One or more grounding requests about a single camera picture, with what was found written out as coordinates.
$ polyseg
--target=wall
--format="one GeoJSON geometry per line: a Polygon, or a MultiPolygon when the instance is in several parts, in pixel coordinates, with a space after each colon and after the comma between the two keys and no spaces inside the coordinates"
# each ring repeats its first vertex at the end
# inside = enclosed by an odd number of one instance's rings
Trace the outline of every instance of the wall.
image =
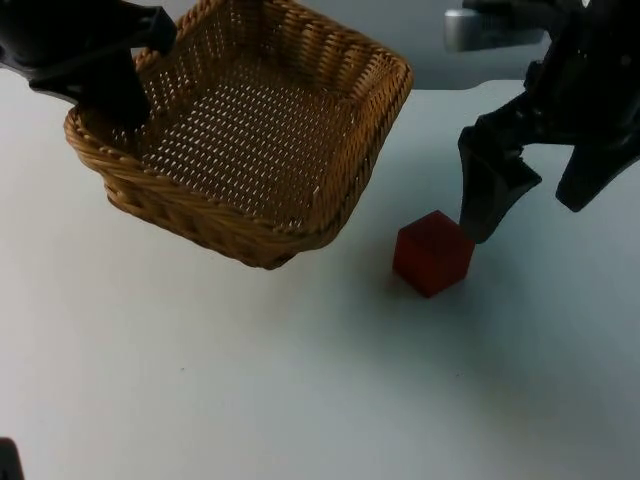
{"type": "MultiPolygon", "coordinates": [[[[137,0],[161,4],[174,17],[195,0],[137,0]]],[[[302,0],[301,3],[359,30],[409,59],[416,88],[469,88],[487,80],[522,78],[544,46],[448,54],[442,41],[443,15],[462,0],[302,0]]]]}

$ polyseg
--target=woven basket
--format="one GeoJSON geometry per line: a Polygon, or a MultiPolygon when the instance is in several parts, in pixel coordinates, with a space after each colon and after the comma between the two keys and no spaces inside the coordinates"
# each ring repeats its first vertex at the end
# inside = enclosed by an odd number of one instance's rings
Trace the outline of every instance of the woven basket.
{"type": "Polygon", "coordinates": [[[331,242],[413,81],[402,59],[291,0],[201,0],[136,57],[135,131],[80,105],[67,140],[125,212],[247,265],[331,242]]]}

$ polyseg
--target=red block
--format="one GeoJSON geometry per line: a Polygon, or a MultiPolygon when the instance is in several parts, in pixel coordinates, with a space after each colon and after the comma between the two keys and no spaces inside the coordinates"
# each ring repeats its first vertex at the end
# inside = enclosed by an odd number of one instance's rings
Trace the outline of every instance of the red block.
{"type": "Polygon", "coordinates": [[[393,269],[433,297],[467,276],[475,246],[456,222],[435,211],[398,232],[393,269]]]}

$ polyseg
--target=black object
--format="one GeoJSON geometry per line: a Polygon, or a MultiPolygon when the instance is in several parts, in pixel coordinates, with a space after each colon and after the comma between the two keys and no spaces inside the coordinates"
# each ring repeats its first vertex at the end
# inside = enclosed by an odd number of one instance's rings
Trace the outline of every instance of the black object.
{"type": "Polygon", "coordinates": [[[464,176],[460,225],[484,242],[541,178],[525,145],[573,145],[556,197],[577,212],[640,156],[640,2],[467,0],[467,8],[544,28],[551,46],[527,72],[525,92],[478,118],[459,140],[464,176]]]}
{"type": "Polygon", "coordinates": [[[0,438],[0,480],[24,480],[18,448],[8,438],[0,438]]]}
{"type": "Polygon", "coordinates": [[[127,126],[149,114],[131,48],[165,54],[176,34],[159,7],[120,0],[0,2],[0,64],[36,91],[95,106],[127,126]]]}

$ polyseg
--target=white table surface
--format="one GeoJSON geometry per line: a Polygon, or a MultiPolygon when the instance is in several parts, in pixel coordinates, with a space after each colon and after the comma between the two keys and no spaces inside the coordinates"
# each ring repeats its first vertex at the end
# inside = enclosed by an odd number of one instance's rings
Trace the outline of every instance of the white table surface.
{"type": "Polygon", "coordinates": [[[328,248],[254,270],[124,215],[67,106],[0,72],[0,436],[28,480],[637,479],[640,171],[588,209],[544,183],[437,298],[401,226],[457,218],[462,127],[513,82],[414,92],[328,248]]]}

